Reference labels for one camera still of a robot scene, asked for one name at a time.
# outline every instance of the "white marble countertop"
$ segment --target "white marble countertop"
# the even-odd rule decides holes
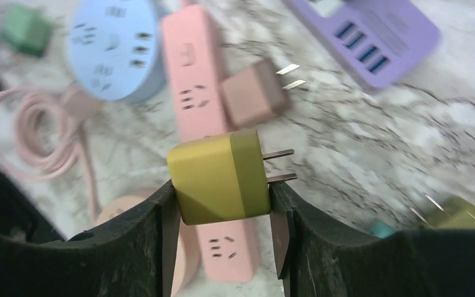
[[[2,11],[8,0],[0,0]],[[43,59],[14,54],[0,41],[0,79],[58,93],[73,81],[66,65],[66,24],[78,0],[28,0],[56,30]],[[174,10],[178,0],[163,1]],[[265,151],[292,148],[292,158],[267,162],[269,175],[295,172],[289,184],[303,198],[360,229],[376,218],[394,227],[429,210],[420,192],[454,194],[475,203],[475,0],[415,0],[437,24],[438,50],[400,83],[368,96],[317,45],[278,0],[200,1],[218,21],[230,73],[270,56],[308,81],[290,91],[293,108],[258,126]],[[14,162],[13,104],[0,108],[0,146]],[[168,90],[139,105],[107,104],[86,123],[101,206],[168,180],[165,156],[178,143]],[[49,183],[16,180],[66,235],[90,227],[79,165]],[[258,218],[262,266],[254,281],[213,283],[202,273],[179,296],[283,296],[275,280],[268,218]]]

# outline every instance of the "beige round object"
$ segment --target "beige round object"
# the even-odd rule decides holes
[[[112,201],[101,212],[95,225],[98,226],[120,215],[143,202],[155,191],[144,190],[135,194],[124,196]],[[201,261],[197,233],[192,226],[185,225],[182,220],[179,223],[178,251],[176,254],[176,266],[174,267],[174,279],[172,282],[172,296],[184,287],[196,274]]]

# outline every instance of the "purple power outlet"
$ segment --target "purple power outlet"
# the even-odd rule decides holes
[[[366,92],[400,79],[441,37],[409,0],[349,0],[329,17],[310,0],[282,1]]]

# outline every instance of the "blue round power strip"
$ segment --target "blue round power strip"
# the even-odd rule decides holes
[[[79,84],[105,101],[136,103],[166,82],[153,0],[83,0],[70,27],[69,61]]]

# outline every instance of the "green charger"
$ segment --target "green charger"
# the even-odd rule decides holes
[[[51,34],[52,24],[36,10],[18,3],[6,10],[1,37],[18,52],[42,57]]]

